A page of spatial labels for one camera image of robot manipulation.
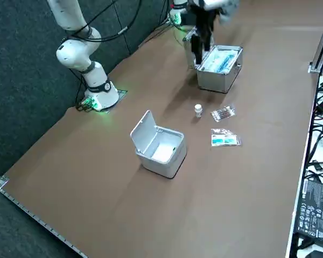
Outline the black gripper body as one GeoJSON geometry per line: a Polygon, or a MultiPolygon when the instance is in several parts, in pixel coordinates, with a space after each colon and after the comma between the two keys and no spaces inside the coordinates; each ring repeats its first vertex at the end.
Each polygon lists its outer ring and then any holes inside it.
{"type": "Polygon", "coordinates": [[[195,1],[190,1],[190,10],[196,16],[196,27],[199,32],[213,32],[214,20],[218,15],[217,9],[205,10],[203,8],[204,1],[199,1],[200,5],[197,5],[195,1]]]}

